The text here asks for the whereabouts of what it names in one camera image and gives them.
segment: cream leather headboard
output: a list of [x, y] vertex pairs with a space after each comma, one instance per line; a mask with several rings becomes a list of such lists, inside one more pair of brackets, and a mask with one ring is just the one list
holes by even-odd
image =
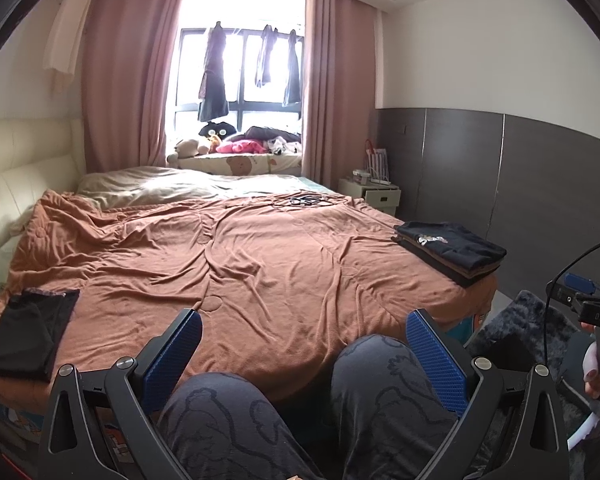
[[81, 120], [0, 120], [0, 247], [9, 225], [47, 189], [76, 189], [83, 145]]

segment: silver screw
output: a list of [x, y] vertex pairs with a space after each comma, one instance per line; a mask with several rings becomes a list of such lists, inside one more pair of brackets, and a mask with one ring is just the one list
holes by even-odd
[[134, 359], [132, 357], [121, 357], [116, 361], [116, 366], [121, 370], [126, 370], [134, 363]]
[[475, 365], [480, 368], [480, 370], [490, 370], [491, 369], [491, 361], [489, 361], [486, 357], [478, 357], [475, 360]]
[[547, 377], [547, 375], [549, 375], [549, 369], [544, 365], [536, 365], [536, 374]]
[[58, 370], [58, 374], [61, 377], [67, 377], [67, 375], [69, 375], [73, 371], [74, 371], [74, 366], [73, 365], [62, 365], [60, 367], [60, 369]]

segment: black cable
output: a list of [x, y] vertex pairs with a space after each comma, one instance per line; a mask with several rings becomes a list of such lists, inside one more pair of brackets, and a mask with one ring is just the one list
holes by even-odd
[[551, 301], [551, 296], [554, 293], [555, 285], [558, 283], [558, 280], [562, 277], [562, 275], [565, 272], [567, 272], [567, 270], [571, 269], [571, 267], [573, 267], [575, 264], [577, 264], [581, 259], [583, 259], [585, 256], [591, 254], [593, 251], [597, 251], [599, 248], [600, 248], [600, 243], [597, 245], [594, 245], [592, 248], [588, 249], [587, 251], [584, 251], [580, 256], [578, 256], [569, 265], [567, 265], [563, 270], [561, 270], [560, 274], [558, 274], [551, 281], [551, 286], [549, 287], [549, 292], [546, 297], [546, 303], [544, 304], [544, 320], [542, 322], [542, 330], [544, 332], [544, 365], [547, 368], [549, 367], [549, 352], [547, 351], [547, 347], [546, 347], [546, 322], [549, 317], [549, 302]]

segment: person's leg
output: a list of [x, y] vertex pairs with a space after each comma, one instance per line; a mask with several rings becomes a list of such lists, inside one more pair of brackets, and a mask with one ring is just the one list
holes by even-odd
[[331, 403], [345, 480], [416, 478], [457, 419], [411, 349], [381, 335], [360, 338], [339, 355]]
[[158, 430], [193, 480], [322, 478], [264, 395], [232, 374], [190, 378]]

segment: striped shopping bag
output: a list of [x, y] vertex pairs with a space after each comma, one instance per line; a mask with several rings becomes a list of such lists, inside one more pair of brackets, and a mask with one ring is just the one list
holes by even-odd
[[366, 148], [366, 172], [371, 174], [371, 178], [379, 180], [389, 180], [389, 164], [386, 158], [386, 149], [374, 148], [371, 140], [365, 142]]

